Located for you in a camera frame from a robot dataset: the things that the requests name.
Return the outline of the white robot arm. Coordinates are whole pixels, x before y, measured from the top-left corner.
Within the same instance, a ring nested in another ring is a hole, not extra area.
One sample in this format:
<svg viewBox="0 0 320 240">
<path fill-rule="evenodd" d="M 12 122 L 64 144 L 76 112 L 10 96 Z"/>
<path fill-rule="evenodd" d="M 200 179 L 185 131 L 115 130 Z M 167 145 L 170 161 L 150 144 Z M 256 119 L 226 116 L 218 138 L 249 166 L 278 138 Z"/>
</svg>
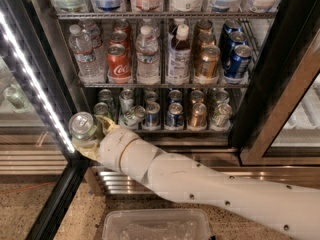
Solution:
<svg viewBox="0 0 320 240">
<path fill-rule="evenodd" d="M 229 176 L 168 153 L 102 115 L 69 120 L 74 148 L 175 203 L 212 205 L 297 240 L 320 240 L 320 190 Z"/>
</svg>

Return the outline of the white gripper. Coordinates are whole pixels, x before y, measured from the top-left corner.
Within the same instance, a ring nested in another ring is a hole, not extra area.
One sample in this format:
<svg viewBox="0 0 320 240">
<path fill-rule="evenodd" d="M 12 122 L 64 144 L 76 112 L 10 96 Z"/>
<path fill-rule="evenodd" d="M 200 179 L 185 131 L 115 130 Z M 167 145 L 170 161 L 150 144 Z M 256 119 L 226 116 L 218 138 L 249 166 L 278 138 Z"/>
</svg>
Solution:
<svg viewBox="0 0 320 240">
<path fill-rule="evenodd" d="M 121 157 L 125 149 L 139 136 L 133 131 L 118 126 L 112 119 L 104 115 L 96 115 L 102 124 L 104 134 L 107 134 L 100 142 L 96 141 L 81 142 L 73 140 L 73 147 L 83 156 L 103 164 L 106 168 L 116 172 L 121 171 Z"/>
</svg>

